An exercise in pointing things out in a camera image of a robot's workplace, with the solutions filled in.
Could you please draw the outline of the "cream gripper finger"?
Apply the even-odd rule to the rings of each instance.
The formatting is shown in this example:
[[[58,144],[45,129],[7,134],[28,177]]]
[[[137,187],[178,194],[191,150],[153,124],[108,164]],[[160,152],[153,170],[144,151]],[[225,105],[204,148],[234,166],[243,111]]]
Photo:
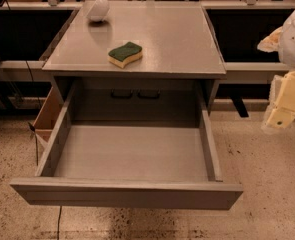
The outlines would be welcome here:
[[[259,42],[257,49],[263,52],[277,52],[282,28],[279,27]]]
[[[295,120],[295,70],[276,75],[270,86],[269,105],[262,122],[265,133],[278,133]]]

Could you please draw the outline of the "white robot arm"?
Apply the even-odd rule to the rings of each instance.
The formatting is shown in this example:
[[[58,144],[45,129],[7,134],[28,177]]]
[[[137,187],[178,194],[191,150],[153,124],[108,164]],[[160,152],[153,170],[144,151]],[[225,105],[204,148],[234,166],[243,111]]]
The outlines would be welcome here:
[[[277,52],[280,62],[290,67],[283,77],[275,76],[270,87],[262,129],[275,133],[295,120],[295,10],[281,27],[259,42],[257,49]]]

